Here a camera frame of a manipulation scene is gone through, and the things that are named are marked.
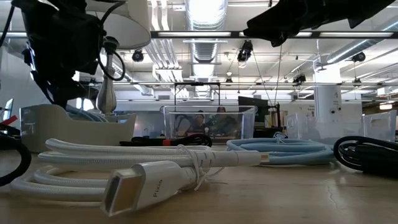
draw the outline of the red cable end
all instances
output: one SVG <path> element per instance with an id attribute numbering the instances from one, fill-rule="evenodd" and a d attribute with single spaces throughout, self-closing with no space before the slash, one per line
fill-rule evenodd
<path id="1" fill-rule="evenodd" d="M 1 124 L 10 125 L 12 122 L 16 121 L 18 118 L 17 116 L 13 115 L 9 119 L 3 121 Z"/>

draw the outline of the plastic container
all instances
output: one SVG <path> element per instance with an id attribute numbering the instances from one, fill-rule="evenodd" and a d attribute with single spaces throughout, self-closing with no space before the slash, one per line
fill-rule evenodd
<path id="1" fill-rule="evenodd" d="M 364 136 L 395 142 L 397 111 L 365 115 Z"/>
<path id="2" fill-rule="evenodd" d="M 253 137 L 255 106 L 164 106 L 164 126 L 167 139 L 177 139 L 203 133 L 213 142 Z"/>
<path id="3" fill-rule="evenodd" d="M 292 139 L 308 139 L 325 144 L 345 136 L 365 136 L 385 141 L 395 141 L 396 111 L 364 116 L 362 122 L 320 123 L 302 113 L 286 116 L 287 135 Z"/>

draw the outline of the red object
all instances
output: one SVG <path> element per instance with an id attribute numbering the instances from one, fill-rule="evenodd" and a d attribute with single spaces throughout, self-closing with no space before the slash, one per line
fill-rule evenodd
<path id="1" fill-rule="evenodd" d="M 9 119 L 3 121 L 1 124 L 10 125 L 12 122 L 18 120 L 17 116 L 13 115 Z"/>
<path id="2" fill-rule="evenodd" d="M 163 140 L 163 146 L 171 146 L 172 142 L 168 139 Z"/>

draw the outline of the white column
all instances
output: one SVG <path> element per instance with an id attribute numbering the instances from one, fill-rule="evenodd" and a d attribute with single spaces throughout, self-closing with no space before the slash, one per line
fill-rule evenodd
<path id="1" fill-rule="evenodd" d="M 323 62 L 325 56 L 317 62 Z M 337 64 L 324 66 L 323 69 L 314 63 L 313 79 L 316 83 L 341 83 L 340 67 Z M 338 85 L 316 86 L 315 115 L 319 123 L 338 122 L 341 118 L 341 88 Z"/>

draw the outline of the white lamp shade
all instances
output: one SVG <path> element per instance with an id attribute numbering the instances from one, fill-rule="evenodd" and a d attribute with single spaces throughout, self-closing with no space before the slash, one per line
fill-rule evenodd
<path id="1" fill-rule="evenodd" d="M 115 3 L 87 0 L 86 13 L 102 18 Z M 147 0 L 127 0 L 104 23 L 106 35 L 119 42 L 119 49 L 139 49 L 150 43 Z"/>

